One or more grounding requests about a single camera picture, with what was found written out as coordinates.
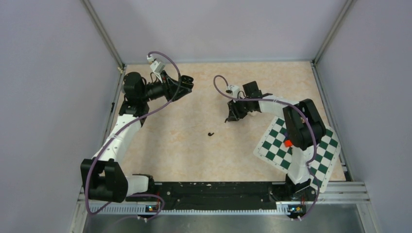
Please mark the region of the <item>black earbud charging case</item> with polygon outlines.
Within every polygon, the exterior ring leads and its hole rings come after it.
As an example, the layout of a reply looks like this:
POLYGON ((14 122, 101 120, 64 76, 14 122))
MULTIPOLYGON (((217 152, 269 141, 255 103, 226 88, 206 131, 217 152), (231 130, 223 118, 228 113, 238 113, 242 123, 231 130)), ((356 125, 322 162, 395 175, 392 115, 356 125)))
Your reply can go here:
POLYGON ((192 89, 194 86, 194 79, 187 75, 181 76, 181 86, 184 88, 192 89))

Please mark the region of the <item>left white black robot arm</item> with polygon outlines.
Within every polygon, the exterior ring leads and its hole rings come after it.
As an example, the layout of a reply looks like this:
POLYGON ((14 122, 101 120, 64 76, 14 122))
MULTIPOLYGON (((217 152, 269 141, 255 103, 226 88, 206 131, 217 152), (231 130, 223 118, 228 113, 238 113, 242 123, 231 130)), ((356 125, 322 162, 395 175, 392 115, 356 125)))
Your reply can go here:
POLYGON ((102 148, 80 165, 84 192, 90 200, 120 203, 133 194, 146 201, 154 198, 156 188, 153 177, 146 174, 127 177, 120 164, 146 120, 148 102, 161 97, 168 102, 177 101, 192 92, 193 81, 187 75, 174 80, 166 71, 160 73, 159 80, 151 83, 138 72, 124 76, 124 100, 116 124, 102 148))

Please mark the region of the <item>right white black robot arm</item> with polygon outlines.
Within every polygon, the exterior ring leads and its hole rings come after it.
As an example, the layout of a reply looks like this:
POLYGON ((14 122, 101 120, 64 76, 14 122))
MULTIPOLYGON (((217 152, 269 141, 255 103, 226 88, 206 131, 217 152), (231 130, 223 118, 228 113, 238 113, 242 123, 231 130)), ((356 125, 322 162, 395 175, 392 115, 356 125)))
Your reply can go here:
POLYGON ((239 121, 251 113, 275 116, 254 155, 286 173, 285 194, 291 200, 298 200, 313 181, 309 164, 326 135, 326 127, 314 102, 264 94, 255 81, 242 87, 227 84, 224 95, 230 99, 226 121, 239 121))

